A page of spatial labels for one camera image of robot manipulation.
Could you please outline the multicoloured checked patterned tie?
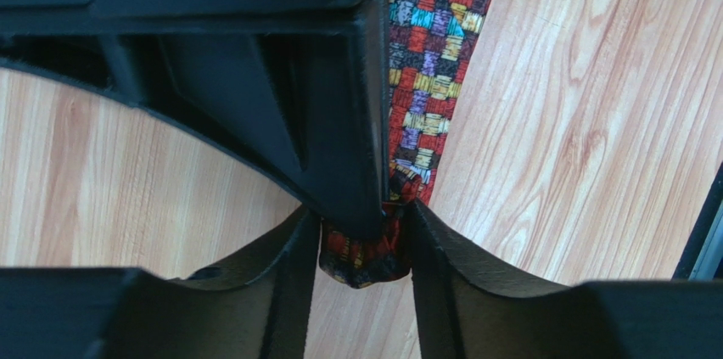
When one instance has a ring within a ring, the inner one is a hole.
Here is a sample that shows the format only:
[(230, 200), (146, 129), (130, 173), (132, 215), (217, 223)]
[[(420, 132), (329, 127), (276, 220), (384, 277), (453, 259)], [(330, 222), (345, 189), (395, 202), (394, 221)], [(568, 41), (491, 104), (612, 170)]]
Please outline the multicoloured checked patterned tie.
[(390, 0), (390, 199), (382, 235), (347, 236), (322, 224), (319, 266), (353, 289), (405, 277), (403, 207), (428, 203), (449, 126), (491, 0)]

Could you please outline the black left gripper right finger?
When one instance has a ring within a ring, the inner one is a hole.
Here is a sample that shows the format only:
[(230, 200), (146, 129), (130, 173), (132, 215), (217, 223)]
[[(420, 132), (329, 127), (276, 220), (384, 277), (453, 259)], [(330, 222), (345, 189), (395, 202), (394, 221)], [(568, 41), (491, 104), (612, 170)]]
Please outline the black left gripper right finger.
[(425, 358), (719, 358), (719, 281), (565, 286), (521, 270), (407, 207)]

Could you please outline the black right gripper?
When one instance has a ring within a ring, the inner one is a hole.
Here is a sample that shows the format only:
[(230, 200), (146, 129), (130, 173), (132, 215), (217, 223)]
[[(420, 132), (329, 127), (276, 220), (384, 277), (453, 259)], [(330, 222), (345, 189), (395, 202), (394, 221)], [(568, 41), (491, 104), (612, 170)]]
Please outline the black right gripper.
[(386, 0), (1, 0), (1, 65), (141, 109), (371, 239), (386, 16)]

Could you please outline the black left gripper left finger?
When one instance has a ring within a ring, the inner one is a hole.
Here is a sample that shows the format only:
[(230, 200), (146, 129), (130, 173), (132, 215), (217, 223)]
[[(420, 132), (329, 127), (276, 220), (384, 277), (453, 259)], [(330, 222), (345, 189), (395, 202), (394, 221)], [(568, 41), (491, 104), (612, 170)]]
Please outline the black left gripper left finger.
[(134, 267), (4, 268), (4, 358), (301, 358), (319, 218), (282, 224), (186, 279)]

